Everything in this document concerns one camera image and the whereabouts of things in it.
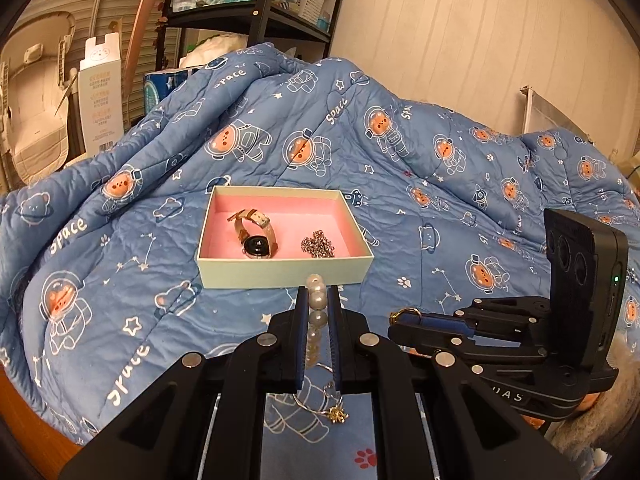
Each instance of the white plastic basket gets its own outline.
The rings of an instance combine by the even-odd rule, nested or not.
[[[300,6],[298,16],[315,25],[322,13],[324,1],[325,0],[298,0],[298,5]]]

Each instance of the white cardboard box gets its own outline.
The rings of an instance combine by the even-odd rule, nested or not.
[[[78,73],[78,95],[84,148],[88,156],[110,149],[124,135],[120,40],[117,32],[95,44],[84,44]]]
[[[256,208],[271,219],[278,242],[273,258],[242,254],[234,223],[240,209]],[[251,235],[258,226],[245,220]],[[335,258],[312,258],[300,242],[322,228],[335,246]],[[342,193],[297,187],[215,186],[202,226],[196,259],[205,288],[284,288],[320,274],[327,285],[361,283],[373,261],[366,231],[356,223]]]

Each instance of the blue quilt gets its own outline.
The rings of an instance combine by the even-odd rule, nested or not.
[[[593,146],[565,130],[508,137],[347,60],[262,44],[210,62],[112,150],[0,198],[0,361],[78,444],[181,355],[231,352],[293,306],[293,289],[202,287],[207,202],[228,185],[341,190],[375,260],[340,297],[381,334],[398,307],[548,296],[545,207],[613,224],[630,247],[618,328],[636,348],[640,205]],[[320,408],[329,379],[315,368],[302,399]],[[332,426],[270,396],[262,478],[375,478],[368,397],[344,407]]]

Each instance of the watch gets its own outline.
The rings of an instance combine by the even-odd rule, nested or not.
[[[242,220],[245,218],[262,229],[264,236],[251,236],[242,224]],[[276,234],[267,215],[256,209],[241,209],[227,220],[229,222],[234,220],[236,235],[242,244],[242,252],[249,258],[273,258],[273,255],[278,251]]]

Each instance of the silver rivet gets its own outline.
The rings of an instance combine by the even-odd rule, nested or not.
[[[360,336],[360,342],[364,346],[375,346],[380,342],[380,338],[377,335],[372,334],[371,332],[369,332],[369,333],[366,333],[366,334],[362,334]]]
[[[187,368],[195,368],[202,362],[202,356],[200,354],[196,354],[196,352],[191,352],[182,358],[182,364]]]
[[[273,346],[276,344],[278,338],[270,332],[264,332],[258,336],[258,345],[260,346]]]
[[[453,366],[453,364],[456,362],[456,358],[453,357],[453,354],[450,354],[449,352],[438,352],[436,354],[436,362],[440,366],[449,368],[450,366]]]

